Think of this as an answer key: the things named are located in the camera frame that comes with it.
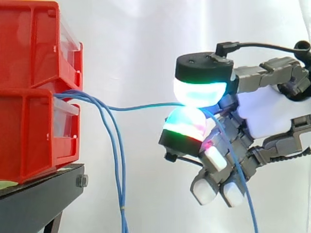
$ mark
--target white backdrop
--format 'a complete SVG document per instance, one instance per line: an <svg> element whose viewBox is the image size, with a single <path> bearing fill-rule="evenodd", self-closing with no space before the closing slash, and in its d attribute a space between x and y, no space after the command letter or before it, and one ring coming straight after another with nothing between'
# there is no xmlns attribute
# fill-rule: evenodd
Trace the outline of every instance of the white backdrop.
<svg viewBox="0 0 311 233"><path fill-rule="evenodd" d="M60 0L84 43L84 90L125 107L175 101L177 56L214 50L221 41L292 47L308 39L297 0ZM236 66L282 52L243 49ZM229 209L220 196L201 207L189 191L198 168L163 159L157 144L172 108L117 113L127 160L126 215L131 233L250 233L247 201ZM64 211L60 233L121 232L113 157L98 111L82 104L81 159L89 186ZM269 165L249 182L261 233L304 233L308 227L310 159Z"/></svg>

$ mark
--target green light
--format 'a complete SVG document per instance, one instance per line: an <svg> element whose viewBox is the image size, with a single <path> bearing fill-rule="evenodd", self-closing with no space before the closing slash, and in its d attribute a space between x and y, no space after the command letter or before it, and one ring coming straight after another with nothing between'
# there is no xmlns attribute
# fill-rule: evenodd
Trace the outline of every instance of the green light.
<svg viewBox="0 0 311 233"><path fill-rule="evenodd" d="M196 108L217 104L223 97L226 87L226 83L191 84L176 78L174 80L174 93L178 101Z"/></svg>
<svg viewBox="0 0 311 233"><path fill-rule="evenodd" d="M178 107L169 115L163 129L203 141L206 129L206 117L197 108Z"/></svg>

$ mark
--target red storage bin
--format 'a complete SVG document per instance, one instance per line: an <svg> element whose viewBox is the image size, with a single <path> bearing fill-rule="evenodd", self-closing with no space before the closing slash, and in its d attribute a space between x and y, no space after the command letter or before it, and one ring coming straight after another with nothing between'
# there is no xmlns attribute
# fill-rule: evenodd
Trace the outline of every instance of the red storage bin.
<svg viewBox="0 0 311 233"><path fill-rule="evenodd" d="M0 183L24 183L79 158L82 51L56 2L0 0Z"/></svg>
<svg viewBox="0 0 311 233"><path fill-rule="evenodd" d="M0 181L24 183L79 158L79 107L44 89L0 90Z"/></svg>
<svg viewBox="0 0 311 233"><path fill-rule="evenodd" d="M0 0L0 88L81 90L82 50L56 2Z"/></svg>

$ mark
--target black cable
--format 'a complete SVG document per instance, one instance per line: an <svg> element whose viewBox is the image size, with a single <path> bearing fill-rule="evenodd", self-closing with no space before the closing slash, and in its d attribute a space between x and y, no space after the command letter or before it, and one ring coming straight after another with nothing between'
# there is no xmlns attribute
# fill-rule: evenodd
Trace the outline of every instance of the black cable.
<svg viewBox="0 0 311 233"><path fill-rule="evenodd" d="M273 50L280 50L284 52L294 53L295 56L306 56L306 54L308 54L311 48L309 42L307 41L299 41L295 45L294 49L277 46L277 45L264 44L264 43L223 42L223 43L217 44L215 54L221 57L226 57L228 53L234 52L236 50L239 50L240 48L245 48L245 47L260 47L260 48L267 48L267 49L273 49Z"/></svg>
<svg viewBox="0 0 311 233"><path fill-rule="evenodd" d="M280 51L291 52L291 53L297 53L297 52L304 53L304 52L310 51L310 47L307 49L291 49L291 48L286 48L282 46L263 44L263 43L239 43L238 46L240 48L245 48L245 47L267 48L267 49L280 50Z"/></svg>
<svg viewBox="0 0 311 233"><path fill-rule="evenodd" d="M197 161L192 160L192 159L188 159L188 158L185 158L185 157L178 157L177 159L179 159L181 161L184 161L184 162L188 162L188 163L194 164L194 165L198 165L200 167L203 167L202 163L197 162Z"/></svg>
<svg viewBox="0 0 311 233"><path fill-rule="evenodd" d="M282 161L287 161L287 160L291 160L291 159L296 159L296 158L300 158L300 157L307 156L310 154L311 154L311 149L310 149L310 147L308 147L302 153L291 156L291 157L280 156L280 157L271 158L270 163L276 163L276 162L282 162Z"/></svg>

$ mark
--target metal bolt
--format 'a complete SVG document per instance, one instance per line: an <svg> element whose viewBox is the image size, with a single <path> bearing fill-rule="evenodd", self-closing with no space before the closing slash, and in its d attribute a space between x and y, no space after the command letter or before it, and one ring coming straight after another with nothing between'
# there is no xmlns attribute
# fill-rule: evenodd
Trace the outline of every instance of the metal bolt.
<svg viewBox="0 0 311 233"><path fill-rule="evenodd" d="M85 188L88 185L88 175L78 175L77 187Z"/></svg>

